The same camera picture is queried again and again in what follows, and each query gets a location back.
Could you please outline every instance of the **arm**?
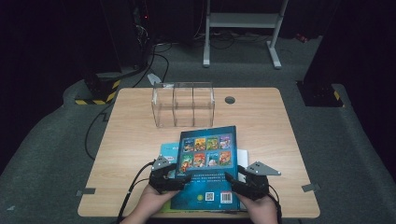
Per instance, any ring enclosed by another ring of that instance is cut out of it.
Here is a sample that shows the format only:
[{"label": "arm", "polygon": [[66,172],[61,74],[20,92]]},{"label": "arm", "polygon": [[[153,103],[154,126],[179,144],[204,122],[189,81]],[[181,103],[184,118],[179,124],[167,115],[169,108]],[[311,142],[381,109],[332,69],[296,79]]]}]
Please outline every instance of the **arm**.
[{"label": "arm", "polygon": [[277,224],[276,206],[268,197],[264,196],[256,201],[235,193],[239,200],[245,205],[250,219],[255,224]]},{"label": "arm", "polygon": [[158,211],[161,210],[163,204],[173,198],[178,191],[169,191],[160,194],[152,186],[147,185],[140,196],[134,211],[126,217],[121,224],[144,224],[146,221]]}]

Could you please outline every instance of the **clear acrylic box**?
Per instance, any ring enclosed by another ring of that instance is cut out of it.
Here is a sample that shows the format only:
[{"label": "clear acrylic box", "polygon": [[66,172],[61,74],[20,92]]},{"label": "clear acrylic box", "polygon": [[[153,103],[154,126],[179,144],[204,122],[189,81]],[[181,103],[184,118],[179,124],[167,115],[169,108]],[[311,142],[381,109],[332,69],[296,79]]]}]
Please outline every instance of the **clear acrylic box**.
[{"label": "clear acrylic box", "polygon": [[215,109],[212,83],[155,83],[151,106],[159,128],[212,127]]}]

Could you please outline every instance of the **metal stand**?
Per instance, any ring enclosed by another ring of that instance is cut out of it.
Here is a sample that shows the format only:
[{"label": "metal stand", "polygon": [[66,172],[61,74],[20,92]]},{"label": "metal stand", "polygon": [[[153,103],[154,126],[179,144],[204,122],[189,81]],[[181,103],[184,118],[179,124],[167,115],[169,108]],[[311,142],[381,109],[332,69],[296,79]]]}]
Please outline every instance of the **metal stand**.
[{"label": "metal stand", "polygon": [[211,13],[210,0],[207,0],[203,66],[209,67],[210,65],[210,27],[272,28],[274,29],[273,37],[271,41],[267,41],[267,47],[270,51],[275,69],[280,69],[282,66],[277,57],[275,43],[288,2],[289,0],[283,0],[279,13],[274,14]]}]

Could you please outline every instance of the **black cable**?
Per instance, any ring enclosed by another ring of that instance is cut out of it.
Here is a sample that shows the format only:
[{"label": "black cable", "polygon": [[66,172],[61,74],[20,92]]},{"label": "black cable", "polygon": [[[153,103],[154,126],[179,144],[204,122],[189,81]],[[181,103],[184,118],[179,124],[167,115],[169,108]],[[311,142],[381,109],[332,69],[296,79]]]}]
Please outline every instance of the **black cable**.
[{"label": "black cable", "polygon": [[136,186],[138,183],[140,183],[140,182],[142,182],[142,181],[145,181],[145,180],[149,180],[149,178],[144,178],[144,179],[141,179],[141,180],[137,181],[137,182],[134,184],[134,186]]},{"label": "black cable", "polygon": [[217,40],[218,41],[232,41],[231,42],[231,44],[229,44],[228,46],[226,46],[226,47],[223,47],[223,48],[220,48],[220,47],[216,47],[216,46],[214,46],[213,44],[210,44],[210,47],[212,47],[212,48],[214,48],[214,49],[228,49],[228,48],[230,48],[234,43],[235,43],[235,38],[233,38],[233,36],[232,35],[229,35],[231,38],[228,38],[228,39],[220,39],[220,38],[217,38]]},{"label": "black cable", "polygon": [[276,199],[274,198],[274,196],[271,193],[268,193],[267,196],[270,197],[270,199],[275,204],[277,223],[278,224],[282,224],[282,207],[280,206],[279,196],[277,195],[276,190],[271,185],[269,185],[269,187],[274,191],[274,193],[276,195]]},{"label": "black cable", "polygon": [[163,73],[163,82],[165,82],[166,74],[168,73],[168,69],[169,69],[169,61],[164,56],[162,56],[161,54],[156,54],[155,53],[154,55],[162,57],[163,59],[166,60],[166,69],[165,69],[165,72]]},{"label": "black cable", "polygon": [[127,74],[118,76],[118,77],[101,77],[100,80],[101,80],[101,81],[108,81],[108,82],[110,82],[110,81],[121,80],[121,79],[124,79],[124,78],[126,78],[126,77],[132,77],[132,76],[134,76],[134,75],[137,75],[137,74],[141,73],[143,70],[145,70],[146,67],[147,67],[146,65],[143,65],[143,66],[139,67],[137,70],[135,70],[135,71],[133,71],[133,72],[130,72],[130,73],[127,73]]},{"label": "black cable", "polygon": [[120,208],[119,216],[117,217],[117,224],[121,223],[123,211],[125,210],[125,206],[126,206],[126,204],[128,203],[129,197],[131,197],[132,190],[134,190],[134,186],[136,186],[137,183],[139,183],[140,181],[142,181],[142,180],[140,180],[139,182],[135,183],[136,180],[137,180],[137,178],[140,176],[140,174],[141,174],[148,166],[150,166],[150,165],[152,165],[152,164],[154,164],[154,161],[151,161],[151,162],[147,163],[146,165],[144,165],[144,166],[142,167],[142,169],[140,169],[139,172],[137,172],[137,175],[134,177],[134,181],[132,182],[131,187],[129,187],[128,192],[127,192],[127,194],[125,195],[125,199],[124,199],[124,201],[123,201],[123,203],[122,203],[122,206],[121,206],[121,208]]},{"label": "black cable", "polygon": [[258,35],[258,36],[252,36],[251,40],[243,40],[243,39],[236,38],[235,41],[238,43],[259,43],[259,42],[267,40],[269,37],[270,37],[269,35]]},{"label": "black cable", "polygon": [[146,69],[146,72],[143,74],[143,76],[142,76],[139,80],[137,80],[137,82],[132,86],[132,88],[135,88],[135,87],[143,80],[143,77],[146,76],[146,74],[148,73],[148,71],[151,69],[152,63],[154,62],[154,55],[155,55],[154,52],[155,52],[155,46],[154,46],[153,49],[152,49],[151,62],[149,63],[148,68]]},{"label": "black cable", "polygon": [[204,14],[205,14],[205,1],[202,1],[201,19],[199,20],[199,26],[198,26],[197,32],[195,32],[195,35],[193,36],[193,38],[196,38],[196,36],[199,34],[199,32],[201,30],[201,26],[204,21]]},{"label": "black cable", "polygon": [[168,51],[169,49],[171,49],[173,47],[173,43],[168,43],[167,45],[169,45],[169,48],[163,49],[163,50],[160,50],[160,51],[155,51],[154,53],[163,53],[163,52],[166,52],[166,51]]},{"label": "black cable", "polygon": [[87,132],[85,133],[85,140],[84,140],[84,147],[85,147],[85,152],[87,153],[88,157],[91,158],[93,161],[95,161],[95,157],[91,155],[91,153],[88,150],[88,135],[91,131],[92,125],[96,122],[96,120],[99,118],[99,116],[103,115],[103,120],[104,122],[107,122],[108,119],[106,118],[107,113],[104,113],[109,107],[114,105],[114,102],[106,106],[96,117],[93,119],[93,121],[90,124],[90,127],[88,128]]}]

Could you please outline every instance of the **wire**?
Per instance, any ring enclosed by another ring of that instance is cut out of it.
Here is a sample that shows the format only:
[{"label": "wire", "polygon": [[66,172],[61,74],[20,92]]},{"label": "wire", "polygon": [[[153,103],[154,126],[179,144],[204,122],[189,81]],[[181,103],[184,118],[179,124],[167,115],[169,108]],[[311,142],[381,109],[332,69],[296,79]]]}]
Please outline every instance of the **wire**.
[{"label": "wire", "polygon": [[87,153],[88,157],[91,158],[93,161],[95,161],[95,157],[91,155],[91,153],[88,150],[88,135],[91,131],[92,125],[96,122],[96,120],[99,118],[99,116],[103,115],[103,120],[104,122],[108,122],[108,119],[106,118],[107,113],[104,113],[108,108],[110,108],[112,105],[114,105],[114,102],[106,106],[96,117],[93,119],[93,121],[90,124],[90,127],[88,128],[87,132],[85,133],[85,140],[84,140],[84,147],[85,147],[85,152]]},{"label": "wire", "polygon": [[158,46],[163,46],[163,45],[169,45],[169,48],[167,48],[167,49],[164,49],[164,50],[161,50],[161,51],[155,51],[154,53],[163,53],[163,52],[166,52],[166,51],[168,51],[169,49],[171,49],[171,48],[173,47],[174,43],[162,43],[162,44],[156,44],[156,45],[155,45],[155,47],[158,47]]},{"label": "wire", "polygon": [[149,33],[148,31],[141,25],[136,25],[136,30],[138,31],[137,34],[137,40],[139,41],[140,48],[144,48],[148,39],[149,39]]},{"label": "wire", "polygon": [[267,40],[270,36],[269,35],[257,35],[257,36],[250,36],[250,37],[253,37],[253,38],[251,40],[244,40],[244,39],[236,38],[235,41],[240,42],[240,43],[259,43],[259,42]]},{"label": "wire", "polygon": [[149,63],[148,68],[146,69],[146,72],[143,74],[143,76],[139,80],[137,80],[137,82],[132,86],[132,88],[135,88],[143,80],[143,77],[146,76],[148,71],[151,69],[152,63],[154,62],[155,46],[152,48],[152,52],[153,53],[152,53],[152,57],[151,57],[151,62]]},{"label": "wire", "polygon": [[166,60],[166,69],[165,69],[165,72],[163,73],[163,82],[165,82],[165,78],[166,78],[166,74],[168,73],[168,69],[169,69],[169,61],[163,56],[163,55],[161,55],[161,54],[154,54],[155,56],[159,56],[159,57],[162,57],[163,59],[165,59]]},{"label": "wire", "polygon": [[199,26],[198,26],[197,32],[195,32],[195,35],[193,36],[194,38],[196,38],[196,36],[199,34],[199,31],[201,30],[201,26],[202,26],[202,23],[203,23],[203,20],[204,20],[204,14],[205,14],[204,8],[205,8],[205,1],[202,1],[201,19],[200,19],[200,22],[199,22]]},{"label": "wire", "polygon": [[102,80],[102,81],[118,81],[118,80],[124,79],[126,77],[132,77],[134,75],[137,75],[137,74],[141,73],[143,70],[145,70],[145,68],[146,68],[146,66],[143,65],[143,66],[139,67],[137,70],[134,70],[133,72],[129,72],[127,74],[120,75],[118,77],[102,77],[102,78],[100,78],[100,80]]},{"label": "wire", "polygon": [[229,44],[228,46],[220,48],[220,47],[214,46],[213,44],[210,44],[210,47],[212,47],[214,49],[228,49],[228,48],[230,48],[235,43],[235,39],[233,38],[232,35],[229,35],[229,36],[231,37],[229,39],[219,39],[218,38],[219,41],[230,41],[231,40],[231,44]]},{"label": "wire", "polygon": [[138,181],[138,182],[136,183],[137,178],[140,176],[140,174],[142,174],[142,172],[143,172],[148,166],[150,166],[150,165],[152,165],[152,164],[154,164],[154,161],[151,161],[151,162],[147,163],[146,165],[144,165],[144,166],[139,170],[139,172],[137,172],[137,175],[134,177],[134,181],[132,182],[131,187],[129,187],[128,193],[125,195],[124,201],[123,201],[122,206],[121,206],[121,208],[120,208],[119,216],[117,217],[117,224],[121,223],[123,211],[125,210],[126,204],[128,203],[128,200],[129,200],[129,197],[131,197],[132,190],[134,190],[134,186],[136,186],[136,184],[138,184],[139,182],[141,182],[141,181],[144,180],[144,179],[143,179],[143,180],[140,180],[140,181]]},{"label": "wire", "polygon": [[268,185],[268,186],[274,191],[274,193],[276,195],[276,200],[277,200],[278,203],[280,203],[279,196],[277,195],[276,190],[271,185]]},{"label": "wire", "polygon": [[141,179],[141,180],[137,181],[137,182],[134,184],[134,186],[136,186],[138,183],[143,182],[143,181],[145,181],[145,180],[149,180],[149,179],[148,179],[148,178]]}]

